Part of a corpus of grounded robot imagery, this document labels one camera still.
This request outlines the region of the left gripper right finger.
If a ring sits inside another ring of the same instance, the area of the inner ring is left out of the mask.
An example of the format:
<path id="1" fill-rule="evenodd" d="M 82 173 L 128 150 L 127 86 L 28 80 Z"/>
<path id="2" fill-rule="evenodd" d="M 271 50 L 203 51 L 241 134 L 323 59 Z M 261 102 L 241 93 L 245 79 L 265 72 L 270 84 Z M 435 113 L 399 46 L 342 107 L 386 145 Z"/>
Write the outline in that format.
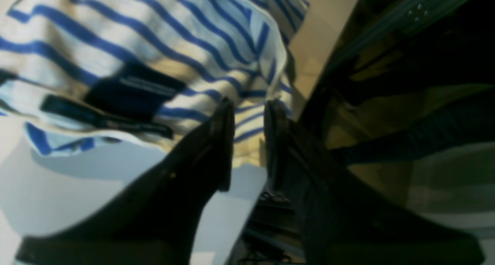
<path id="1" fill-rule="evenodd" d="M 267 189 L 288 199 L 308 265 L 480 265 L 471 234 L 400 207 L 362 182 L 280 100 L 265 103 Z"/>

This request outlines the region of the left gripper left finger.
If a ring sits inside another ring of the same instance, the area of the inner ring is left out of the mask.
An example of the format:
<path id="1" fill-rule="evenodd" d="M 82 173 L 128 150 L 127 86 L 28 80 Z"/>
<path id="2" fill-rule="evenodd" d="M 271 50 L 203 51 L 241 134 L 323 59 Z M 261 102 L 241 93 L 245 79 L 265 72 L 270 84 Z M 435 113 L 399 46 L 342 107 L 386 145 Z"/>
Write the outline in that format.
<path id="1" fill-rule="evenodd" d="M 75 226 L 23 238 L 17 265 L 187 265 L 200 216 L 230 189 L 234 106 L 182 138 L 153 168 Z"/>

